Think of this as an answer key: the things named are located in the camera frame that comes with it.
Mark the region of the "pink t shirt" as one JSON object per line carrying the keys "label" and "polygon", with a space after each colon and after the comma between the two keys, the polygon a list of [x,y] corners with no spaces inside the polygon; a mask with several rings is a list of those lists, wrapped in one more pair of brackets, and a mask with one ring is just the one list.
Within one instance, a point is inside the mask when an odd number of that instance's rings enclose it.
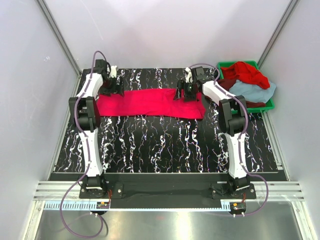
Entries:
{"label": "pink t shirt", "polygon": [[124,96],[100,94],[97,108],[102,117],[145,115],[197,120],[204,118],[206,109],[200,93],[192,101],[174,100],[175,93],[173,88],[153,88],[125,91]]}

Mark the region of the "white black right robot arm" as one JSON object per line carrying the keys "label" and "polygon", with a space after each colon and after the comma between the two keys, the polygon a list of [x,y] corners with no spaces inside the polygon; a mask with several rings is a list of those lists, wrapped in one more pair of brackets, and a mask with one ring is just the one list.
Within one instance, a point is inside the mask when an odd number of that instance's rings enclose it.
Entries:
{"label": "white black right robot arm", "polygon": [[248,128],[246,100],[236,96],[218,83],[218,77],[207,77],[203,67],[198,64],[185,68],[186,76],[177,82],[174,100],[191,102],[198,93],[210,98],[218,105],[218,126],[227,141],[229,167],[228,181],[216,189],[221,196],[245,198],[250,188],[250,177],[245,161],[245,138]]}

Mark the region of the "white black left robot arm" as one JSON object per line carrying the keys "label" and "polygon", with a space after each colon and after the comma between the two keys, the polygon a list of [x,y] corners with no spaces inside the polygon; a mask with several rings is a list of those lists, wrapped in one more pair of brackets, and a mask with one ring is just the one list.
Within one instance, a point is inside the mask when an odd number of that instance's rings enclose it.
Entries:
{"label": "white black left robot arm", "polygon": [[105,59],[94,60],[80,92],[68,100],[72,124],[78,131],[84,154],[85,172],[84,176],[80,177],[81,199],[103,198],[111,193],[103,174],[99,154],[98,131],[101,115],[97,101],[99,95],[125,95],[123,80],[117,77],[117,72],[118,67],[111,66]]}

